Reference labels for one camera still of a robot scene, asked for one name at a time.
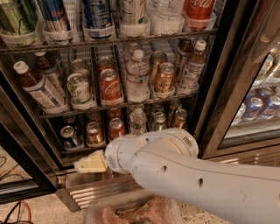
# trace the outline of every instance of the coca-cola can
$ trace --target coca-cola can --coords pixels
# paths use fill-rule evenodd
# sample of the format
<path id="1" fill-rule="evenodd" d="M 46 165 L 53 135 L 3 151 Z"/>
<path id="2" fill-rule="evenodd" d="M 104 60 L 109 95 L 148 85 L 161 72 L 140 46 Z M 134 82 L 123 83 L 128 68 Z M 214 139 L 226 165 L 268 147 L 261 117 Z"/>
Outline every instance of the coca-cola can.
<path id="1" fill-rule="evenodd" d="M 158 68 L 164 62 L 167 62 L 165 52 L 155 51 L 150 56 L 150 82 L 152 86 L 155 86 Z"/>
<path id="2" fill-rule="evenodd" d="M 98 122 L 90 122 L 87 124 L 87 144 L 100 145 L 104 143 L 104 134 Z"/>
<path id="3" fill-rule="evenodd" d="M 71 73 L 82 74 L 89 83 L 91 81 L 90 68 L 84 59 L 75 59 L 71 63 Z"/>
<path id="4" fill-rule="evenodd" d="M 120 77 L 115 70 L 103 70 L 99 75 L 99 85 L 104 101 L 114 101 L 122 97 Z"/>
<path id="5" fill-rule="evenodd" d="M 103 56 L 97 61 L 97 71 L 100 74 L 105 69 L 113 69 L 116 71 L 116 62 L 111 56 Z"/>
<path id="6" fill-rule="evenodd" d="M 109 123 L 109 137 L 114 140 L 125 135 L 124 123 L 120 118 L 114 118 Z"/>
<path id="7" fill-rule="evenodd" d="M 168 92 L 172 87 L 174 75 L 175 75 L 174 65 L 169 62 L 162 63 L 159 66 L 157 72 L 155 92 L 157 93 Z"/>

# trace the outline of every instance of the bottle cap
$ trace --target bottle cap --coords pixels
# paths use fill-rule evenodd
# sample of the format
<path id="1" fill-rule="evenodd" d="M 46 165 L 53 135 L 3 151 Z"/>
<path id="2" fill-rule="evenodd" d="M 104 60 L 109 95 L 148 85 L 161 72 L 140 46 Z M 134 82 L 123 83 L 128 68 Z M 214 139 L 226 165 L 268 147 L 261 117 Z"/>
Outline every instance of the bottle cap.
<path id="1" fill-rule="evenodd" d="M 25 74 L 28 71 L 29 67 L 26 65 L 24 61 L 18 61 L 14 65 L 14 69 L 18 74 Z"/>
<path id="2" fill-rule="evenodd" d="M 133 53 L 133 57 L 140 60 L 144 56 L 144 52 L 142 50 L 135 50 Z"/>
<path id="3" fill-rule="evenodd" d="M 41 56 L 44 56 L 46 54 L 46 52 L 35 52 L 34 54 L 38 57 L 41 57 Z"/>
<path id="4" fill-rule="evenodd" d="M 205 42 L 204 40 L 198 40 L 195 44 L 195 48 L 199 51 L 204 51 L 206 47 L 207 42 Z"/>

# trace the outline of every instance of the glass door refrigerator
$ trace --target glass door refrigerator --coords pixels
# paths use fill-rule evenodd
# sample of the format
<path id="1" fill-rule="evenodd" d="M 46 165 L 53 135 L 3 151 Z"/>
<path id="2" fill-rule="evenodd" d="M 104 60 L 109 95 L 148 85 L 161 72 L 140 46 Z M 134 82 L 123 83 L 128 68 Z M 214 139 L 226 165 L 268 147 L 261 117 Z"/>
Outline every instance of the glass door refrigerator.
<path id="1" fill-rule="evenodd" d="M 279 166 L 280 4 L 262 1 L 258 7 L 229 69 L 216 70 L 226 78 L 213 104 L 204 105 L 210 110 L 201 117 L 208 119 L 205 131 L 197 130 L 204 159 Z"/>
<path id="2" fill-rule="evenodd" d="M 86 208 L 92 200 L 97 201 L 119 193 L 141 189 L 130 175 L 121 175 L 111 170 L 98 173 L 78 173 L 74 168 L 74 163 L 78 160 L 97 150 L 106 149 L 106 145 L 110 142 L 109 111 L 112 115 L 112 111 L 116 112 L 121 109 L 121 114 L 126 117 L 128 109 L 139 106 L 139 104 L 143 104 L 145 111 L 149 111 L 157 104 L 163 103 L 166 112 L 166 106 L 170 107 L 171 100 L 180 99 L 182 108 L 188 112 L 187 129 L 199 143 L 200 155 L 204 159 L 217 160 L 225 154 L 252 151 L 251 147 L 241 150 L 239 146 L 231 145 L 229 150 L 220 150 L 219 146 L 222 146 L 222 138 L 226 135 L 236 111 L 249 91 L 250 85 L 261 69 L 270 49 L 280 39 L 276 38 L 279 26 L 277 23 L 271 23 L 271 21 L 277 21 L 279 17 L 277 15 L 278 1 L 216 0 L 213 10 L 216 16 L 214 26 L 204 31 L 190 31 L 184 28 L 182 31 L 168 32 L 169 30 L 167 30 L 165 34 L 154 34 L 158 32 L 159 26 L 153 24 L 155 21 L 150 15 L 150 20 L 148 19 L 142 27 L 141 35 L 135 35 L 139 29 L 131 29 L 120 23 L 117 1 L 110 1 L 113 23 L 106 31 L 112 37 L 95 41 L 88 39 L 97 34 L 82 27 L 81 3 L 71 0 L 63 2 L 66 9 L 70 10 L 73 15 L 73 18 L 70 19 L 73 29 L 67 33 L 72 37 L 71 43 L 58 41 L 46 31 L 43 25 L 40 26 L 40 29 L 43 27 L 45 38 L 49 40 L 47 45 L 16 47 L 13 44 L 18 42 L 10 43 L 10 45 L 1 42 L 0 124 L 1 131 L 5 135 L 1 136 L 0 145 L 4 150 L 3 154 L 9 154 L 7 157 L 10 156 L 15 160 L 14 166 L 18 163 L 23 168 L 17 172 L 17 174 L 24 174 L 22 178 L 20 177 L 23 180 L 20 179 L 18 183 L 21 187 L 25 186 L 23 183 L 26 183 L 26 189 L 30 191 L 29 193 L 22 191 L 19 198 L 56 192 L 65 205 L 74 212 Z M 35 34 L 38 39 L 41 38 L 39 33 Z M 197 91 L 190 94 L 174 92 L 167 97 L 160 98 L 153 95 L 153 90 L 150 89 L 150 93 L 147 94 L 148 98 L 140 102 L 132 102 L 127 93 L 125 80 L 121 80 L 122 98 L 119 99 L 120 101 L 112 105 L 102 99 L 97 79 L 99 58 L 113 56 L 117 72 L 123 77 L 126 73 L 123 64 L 123 47 L 125 45 L 138 42 L 150 55 L 153 51 L 163 51 L 168 56 L 169 62 L 172 63 L 181 39 L 192 39 L 193 41 L 203 39 L 207 42 L 206 65 L 199 77 Z M 43 111 L 20 86 L 19 77 L 13 69 L 14 64 L 22 60 L 30 67 L 34 67 L 34 53 L 51 53 L 53 51 L 59 52 L 61 61 L 65 64 L 66 77 L 70 75 L 75 60 L 87 62 L 86 70 L 90 70 L 89 77 L 92 79 L 94 91 L 90 108 L 77 107 L 72 104 L 70 94 L 67 92 L 66 101 L 69 110 L 49 114 L 47 113 L 49 111 Z M 91 147 L 84 138 L 83 147 L 66 150 L 60 136 L 60 131 L 65 125 L 63 117 L 77 116 L 85 137 L 88 113 L 95 111 L 101 112 L 103 125 L 106 126 L 105 144 L 97 148 Z M 128 121 L 124 122 L 125 129 L 129 133 Z M 266 139 L 260 141 L 262 144 L 255 144 L 265 148 L 268 147 L 269 141 L 273 142 L 277 139 Z M 246 148 L 246 145 L 247 143 L 242 142 L 241 147 Z M 14 180 L 11 180 L 8 185 L 0 182 L 2 190 L 0 198 L 3 199 L 2 195 L 6 197 L 1 203 L 18 199 L 18 197 L 15 199 L 11 197 L 15 184 Z"/>

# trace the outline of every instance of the refrigerator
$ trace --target refrigerator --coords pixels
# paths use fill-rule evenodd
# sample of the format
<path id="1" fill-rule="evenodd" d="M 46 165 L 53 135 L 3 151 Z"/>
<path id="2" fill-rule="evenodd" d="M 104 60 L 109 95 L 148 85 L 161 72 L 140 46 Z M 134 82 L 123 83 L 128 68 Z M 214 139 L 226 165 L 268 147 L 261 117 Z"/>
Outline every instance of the refrigerator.
<path id="1" fill-rule="evenodd" d="M 86 41 L 86 30 L 81 27 L 80 2 L 65 0 L 66 8 L 70 7 L 78 15 L 76 17 L 78 19 L 72 21 L 76 23 L 77 32 L 73 34 L 74 41 L 71 44 L 48 43 L 39 46 L 8 47 L 1 42 L 0 117 L 3 135 L 0 145 L 5 155 L 8 154 L 7 157 L 14 160 L 15 164 L 11 168 L 20 166 L 25 175 L 20 180 L 12 179 L 8 183 L 0 184 L 0 203 L 56 193 L 70 211 L 75 212 L 88 207 L 92 200 L 141 189 L 130 175 L 115 173 L 110 169 L 99 173 L 78 173 L 74 169 L 74 162 L 96 150 L 104 150 L 105 146 L 96 149 L 85 145 L 80 150 L 69 152 L 64 150 L 60 139 L 60 129 L 65 115 L 77 115 L 85 129 L 86 115 L 89 111 L 101 111 L 106 124 L 107 110 L 121 108 L 126 116 L 128 107 L 139 104 L 128 101 L 124 85 L 122 85 L 123 99 L 119 104 L 114 106 L 104 104 L 99 98 L 96 77 L 96 61 L 104 54 L 113 55 L 119 73 L 123 73 L 122 46 L 133 42 L 141 43 L 150 53 L 155 50 L 166 52 L 168 60 L 172 62 L 179 39 L 206 40 L 207 61 L 199 79 L 198 91 L 189 95 L 174 94 L 164 99 L 149 95 L 142 104 L 150 109 L 158 102 L 168 103 L 171 99 L 179 98 L 183 108 L 188 111 L 187 130 L 197 140 L 199 157 L 202 159 L 229 163 L 244 161 L 250 164 L 252 159 L 261 155 L 258 157 L 265 161 L 272 161 L 273 158 L 272 165 L 275 165 L 279 141 L 277 129 L 269 130 L 269 134 L 265 133 L 266 135 L 258 140 L 251 138 L 253 139 L 251 142 L 237 140 L 238 144 L 234 144 L 231 141 L 232 137 L 229 143 L 226 141 L 231 122 L 251 89 L 263 62 L 280 40 L 279 25 L 275 22 L 279 18 L 278 1 L 216 0 L 213 10 L 216 20 L 210 30 L 183 30 L 179 33 L 148 34 L 129 38 L 122 36 L 123 29 L 118 20 L 116 2 L 110 2 L 115 28 L 113 33 L 115 36 L 110 39 Z M 33 67 L 34 52 L 40 51 L 59 51 L 66 74 L 70 73 L 72 61 L 78 58 L 86 60 L 92 70 L 96 105 L 84 110 L 73 109 L 70 106 L 68 111 L 53 115 L 44 113 L 20 87 L 19 78 L 13 69 L 13 65 L 19 60 Z M 127 121 L 125 123 L 128 133 L 130 127 Z M 106 144 L 109 143 L 108 133 L 106 128 Z"/>

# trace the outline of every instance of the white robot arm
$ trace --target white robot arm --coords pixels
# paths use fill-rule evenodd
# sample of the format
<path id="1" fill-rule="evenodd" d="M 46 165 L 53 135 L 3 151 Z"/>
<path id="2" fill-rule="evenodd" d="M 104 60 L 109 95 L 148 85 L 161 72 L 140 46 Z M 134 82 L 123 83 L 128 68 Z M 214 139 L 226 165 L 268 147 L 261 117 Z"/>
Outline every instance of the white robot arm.
<path id="1" fill-rule="evenodd" d="M 195 139 L 165 129 L 111 142 L 105 158 L 114 172 L 143 188 L 199 207 L 233 223 L 280 223 L 277 168 L 197 159 Z"/>

